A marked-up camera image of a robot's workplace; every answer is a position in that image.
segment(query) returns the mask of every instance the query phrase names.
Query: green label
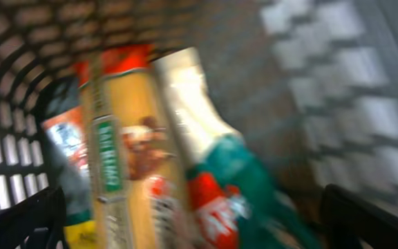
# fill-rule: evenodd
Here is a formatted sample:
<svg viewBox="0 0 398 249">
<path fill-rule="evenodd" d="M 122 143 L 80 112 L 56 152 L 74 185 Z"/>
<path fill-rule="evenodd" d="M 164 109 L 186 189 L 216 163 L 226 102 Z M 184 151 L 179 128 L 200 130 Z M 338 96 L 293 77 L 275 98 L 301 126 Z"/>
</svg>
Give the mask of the green label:
<svg viewBox="0 0 398 249">
<path fill-rule="evenodd" d="M 122 189 L 122 175 L 115 146 L 115 132 L 111 121 L 98 124 L 99 159 L 102 164 L 104 186 L 107 192 Z"/>
</svg>

